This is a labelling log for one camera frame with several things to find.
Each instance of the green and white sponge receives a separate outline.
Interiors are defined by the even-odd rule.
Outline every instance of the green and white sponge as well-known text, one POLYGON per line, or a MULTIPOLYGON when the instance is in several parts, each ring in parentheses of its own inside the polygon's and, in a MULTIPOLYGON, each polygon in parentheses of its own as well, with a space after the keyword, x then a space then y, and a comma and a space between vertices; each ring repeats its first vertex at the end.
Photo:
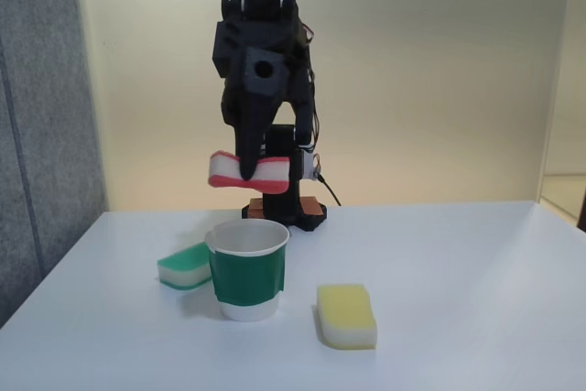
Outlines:
POLYGON ((159 281, 179 290, 196 288, 212 277, 210 250, 205 243, 195 244, 158 260, 157 267, 159 281))

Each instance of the yellow and white sponge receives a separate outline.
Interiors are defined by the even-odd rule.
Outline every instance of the yellow and white sponge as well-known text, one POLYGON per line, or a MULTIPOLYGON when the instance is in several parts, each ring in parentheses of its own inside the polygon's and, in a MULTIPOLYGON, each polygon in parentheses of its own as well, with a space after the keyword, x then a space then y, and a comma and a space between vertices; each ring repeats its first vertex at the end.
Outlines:
POLYGON ((376 346, 376 321, 364 286, 319 286, 318 313, 323 337, 330 347, 364 350, 376 346))

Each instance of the green label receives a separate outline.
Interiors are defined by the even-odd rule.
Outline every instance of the green label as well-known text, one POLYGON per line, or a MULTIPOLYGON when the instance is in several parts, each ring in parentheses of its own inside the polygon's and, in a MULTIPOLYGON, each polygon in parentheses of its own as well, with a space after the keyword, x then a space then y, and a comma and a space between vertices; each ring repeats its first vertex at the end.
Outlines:
POLYGON ((236 256, 210 252, 213 288, 220 302, 255 306, 274 298, 285 285, 285 246, 273 254, 236 256))

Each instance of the black cable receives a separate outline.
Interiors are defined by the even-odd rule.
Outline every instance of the black cable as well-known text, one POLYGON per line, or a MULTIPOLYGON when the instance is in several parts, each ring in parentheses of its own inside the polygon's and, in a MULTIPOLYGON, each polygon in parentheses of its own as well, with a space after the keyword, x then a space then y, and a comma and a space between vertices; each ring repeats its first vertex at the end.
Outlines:
MULTIPOLYGON (((299 62, 299 60, 292 59, 292 62, 299 62)), ((311 64, 308 60, 302 61, 302 67, 308 70, 309 74, 309 87, 311 91, 312 98, 315 97, 315 72, 311 68, 311 64)), ((313 124, 311 127, 311 135, 313 137, 311 145, 307 147, 302 147, 301 149, 307 153, 313 153, 315 151, 315 147, 318 144, 318 139, 320 138, 320 119, 318 117, 318 111, 315 107, 315 98, 313 99, 313 124)))
POLYGON ((328 183, 326 182, 326 179, 324 179, 323 176, 321 176, 321 174, 318 174, 318 180, 326 186, 326 188, 330 192, 330 194, 333 197, 333 199, 335 199, 336 200, 336 203, 338 203, 338 206, 342 206, 342 204, 340 203, 340 201, 336 197, 336 193, 333 192, 333 190, 330 188, 330 185, 328 185, 328 183))

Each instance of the gray fabric panel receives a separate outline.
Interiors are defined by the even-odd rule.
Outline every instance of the gray fabric panel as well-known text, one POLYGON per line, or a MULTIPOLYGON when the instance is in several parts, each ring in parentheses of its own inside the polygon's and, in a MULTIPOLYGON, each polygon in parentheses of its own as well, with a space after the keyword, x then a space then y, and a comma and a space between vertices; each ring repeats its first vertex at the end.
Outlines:
POLYGON ((0 72, 0 327, 41 279, 2 79, 0 72))
POLYGON ((105 210, 77 0, 0 0, 0 36, 44 266, 105 210))

